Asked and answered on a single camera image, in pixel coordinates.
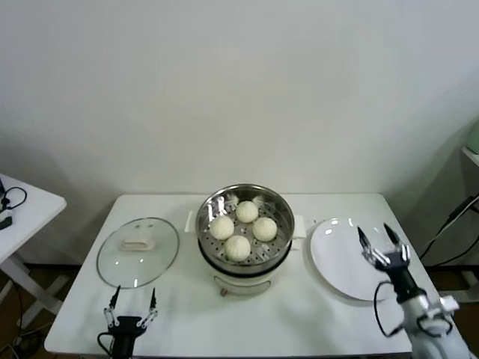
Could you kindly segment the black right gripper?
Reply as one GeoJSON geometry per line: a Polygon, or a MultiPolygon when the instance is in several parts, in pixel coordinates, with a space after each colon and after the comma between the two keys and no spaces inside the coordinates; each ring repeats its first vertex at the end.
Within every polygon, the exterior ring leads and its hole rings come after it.
{"type": "Polygon", "coordinates": [[[408,270],[410,248],[390,226],[386,223],[383,225],[395,251],[399,254],[388,254],[389,262],[386,262],[385,256],[371,246],[363,230],[357,227],[359,243],[362,247],[361,253],[374,268],[388,275],[394,287],[397,302],[406,302],[419,296],[419,287],[408,270]]]}

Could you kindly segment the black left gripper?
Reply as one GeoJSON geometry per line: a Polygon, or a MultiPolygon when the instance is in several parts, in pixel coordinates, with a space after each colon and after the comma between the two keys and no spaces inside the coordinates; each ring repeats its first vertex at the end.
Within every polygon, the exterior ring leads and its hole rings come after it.
{"type": "Polygon", "coordinates": [[[139,316],[119,316],[117,318],[115,307],[119,293],[120,286],[117,286],[109,305],[103,309],[103,313],[108,328],[112,328],[112,358],[132,358],[135,341],[142,335],[142,329],[146,329],[157,317],[156,289],[153,288],[149,310],[144,318],[139,316]]]}

